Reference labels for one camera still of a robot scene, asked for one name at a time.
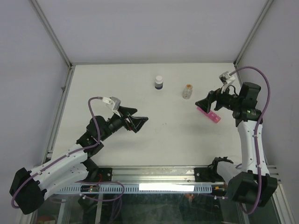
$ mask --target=white light strip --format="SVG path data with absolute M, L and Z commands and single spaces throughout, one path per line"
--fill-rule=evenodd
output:
M 194 185 L 178 185 L 170 183 L 140 183 L 139 190 L 158 190 L 158 191 L 194 191 Z

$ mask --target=tabletop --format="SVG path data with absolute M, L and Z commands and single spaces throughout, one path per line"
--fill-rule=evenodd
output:
M 106 139 L 92 157 L 100 166 L 208 165 L 218 156 L 238 164 L 241 142 L 232 111 L 216 111 L 221 117 L 216 124 L 195 105 L 222 86 L 219 75 L 233 70 L 232 63 L 77 65 L 52 157 L 86 131 L 91 119 L 87 101 L 101 96 L 117 97 L 122 106 L 138 109 L 134 116 L 149 120 L 138 133 L 122 128 Z M 157 75 L 163 77 L 161 90 L 155 89 Z M 190 99 L 182 97 L 186 84 L 193 85 Z M 234 85 L 239 91 L 237 79 Z M 113 114 L 100 100 L 94 100 L 92 108 L 106 119 Z

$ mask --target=pink eraser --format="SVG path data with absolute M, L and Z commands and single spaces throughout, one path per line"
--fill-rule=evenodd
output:
M 213 111 L 210 111 L 209 113 L 204 112 L 200 107 L 197 107 L 197 109 L 202 112 L 204 115 L 206 115 L 209 119 L 211 119 L 214 123 L 218 123 L 221 120 L 221 117 L 219 117 L 216 113 Z

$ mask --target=clear bottle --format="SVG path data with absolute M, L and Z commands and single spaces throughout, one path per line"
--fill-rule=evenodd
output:
M 184 99 L 190 99 L 191 97 L 191 94 L 192 94 L 192 85 L 191 84 L 188 84 L 186 85 L 186 87 L 184 88 L 184 91 L 183 91 L 183 98 Z

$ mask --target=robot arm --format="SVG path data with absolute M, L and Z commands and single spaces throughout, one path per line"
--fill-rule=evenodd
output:
M 242 169 L 236 169 L 233 162 L 227 157 L 218 157 L 213 160 L 206 171 L 200 173 L 200 176 L 204 180 L 212 182 L 222 177 L 228 184 L 228 198 L 245 204 L 255 204 L 258 198 L 258 185 L 261 184 L 262 190 L 258 206 L 264 206 L 275 192 L 278 183 L 276 178 L 270 177 L 265 163 L 261 135 L 262 120 L 257 126 L 257 132 L 255 132 L 257 122 L 262 114 L 260 110 L 255 108 L 261 87 L 254 83 L 243 83 L 239 95 L 236 92 L 231 95 L 229 94 L 229 86 L 234 79 L 226 72 L 220 76 L 220 80 L 223 82 L 222 88 L 210 91 L 205 99 L 195 104 L 206 113 L 209 113 L 214 101 L 216 101 L 216 111 L 222 107 L 233 111 L 235 125 L 241 139 Z M 260 158 L 259 165 L 257 165 L 257 151 Z M 258 168 L 261 172 L 261 183 L 258 183 Z
M 100 140 L 104 141 L 121 127 L 138 132 L 147 117 L 132 116 L 135 108 L 120 106 L 118 98 L 100 98 L 113 111 L 113 116 L 107 121 L 102 116 L 95 116 L 100 129 Z M 70 149 L 56 159 L 27 171 L 25 168 L 15 174 L 9 193 L 26 215 L 38 209 L 52 194 L 77 181 L 92 182 L 97 175 L 98 166 L 91 160 L 104 145 L 97 144 L 98 132 L 94 120 L 91 119 L 86 132 Z M 18 188 L 27 182 L 15 195 Z

